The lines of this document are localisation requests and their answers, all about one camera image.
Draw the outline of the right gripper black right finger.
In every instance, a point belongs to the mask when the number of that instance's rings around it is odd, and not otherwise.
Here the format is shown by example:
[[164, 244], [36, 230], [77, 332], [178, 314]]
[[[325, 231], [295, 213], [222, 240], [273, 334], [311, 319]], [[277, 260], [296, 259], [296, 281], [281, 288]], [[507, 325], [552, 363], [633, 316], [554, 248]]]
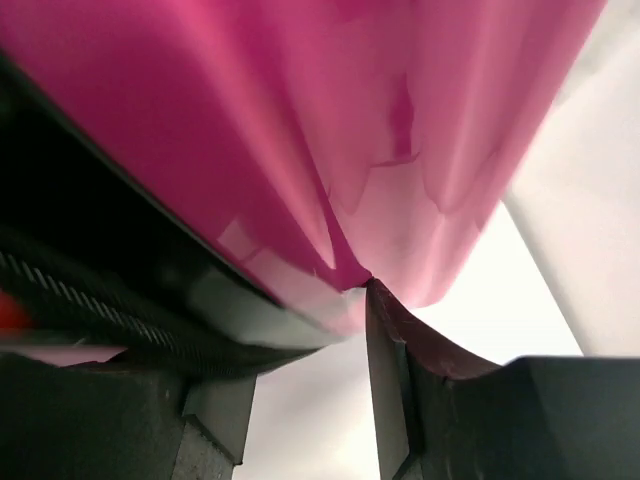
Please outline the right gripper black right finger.
[[366, 287], [366, 345], [384, 479], [635, 479], [639, 362], [522, 357], [504, 366]]

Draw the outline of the pink sweatshirt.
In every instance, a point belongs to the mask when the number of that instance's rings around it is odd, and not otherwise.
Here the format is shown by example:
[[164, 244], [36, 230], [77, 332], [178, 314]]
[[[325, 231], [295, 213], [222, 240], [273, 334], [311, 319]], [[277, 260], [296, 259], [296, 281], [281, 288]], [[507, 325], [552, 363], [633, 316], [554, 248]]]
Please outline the pink sweatshirt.
[[125, 348], [92, 345], [2, 345], [1, 351], [57, 367], [67, 367], [84, 363], [104, 363], [124, 352]]

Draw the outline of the red black headphones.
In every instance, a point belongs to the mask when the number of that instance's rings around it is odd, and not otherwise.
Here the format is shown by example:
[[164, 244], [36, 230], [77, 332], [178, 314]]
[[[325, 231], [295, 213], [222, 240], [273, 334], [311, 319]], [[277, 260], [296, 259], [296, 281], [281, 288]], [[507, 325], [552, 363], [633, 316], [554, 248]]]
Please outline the red black headphones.
[[0, 294], [0, 328], [2, 330], [30, 329], [32, 321], [25, 309], [11, 296]]

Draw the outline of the pink hard-shell suitcase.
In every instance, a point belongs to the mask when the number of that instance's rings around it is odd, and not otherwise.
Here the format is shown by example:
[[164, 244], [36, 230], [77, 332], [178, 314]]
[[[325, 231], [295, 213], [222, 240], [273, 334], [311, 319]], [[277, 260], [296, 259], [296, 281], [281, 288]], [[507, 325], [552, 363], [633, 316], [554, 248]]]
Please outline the pink hard-shell suitcase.
[[449, 290], [601, 1], [5, 1], [2, 345], [262, 373]]

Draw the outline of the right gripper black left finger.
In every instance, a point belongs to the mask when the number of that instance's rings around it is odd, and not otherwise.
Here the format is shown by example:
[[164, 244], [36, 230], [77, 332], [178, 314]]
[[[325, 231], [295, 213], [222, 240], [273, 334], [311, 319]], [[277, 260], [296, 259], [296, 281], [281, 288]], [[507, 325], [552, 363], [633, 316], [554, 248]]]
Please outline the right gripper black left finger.
[[256, 380], [1, 357], [4, 479], [229, 479]]

